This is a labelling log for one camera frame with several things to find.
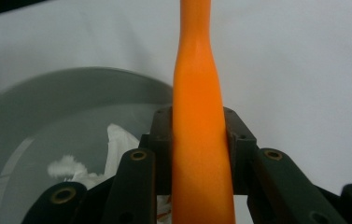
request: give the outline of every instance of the orange rubber tube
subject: orange rubber tube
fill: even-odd
[[[235,223],[210,0],[181,0],[173,101],[173,223]]]

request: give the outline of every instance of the white tabletop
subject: white tabletop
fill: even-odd
[[[213,0],[211,24],[224,105],[260,147],[339,194],[352,183],[352,0]],[[0,92],[85,66],[171,84],[178,29],[178,1],[50,1],[0,14]]]

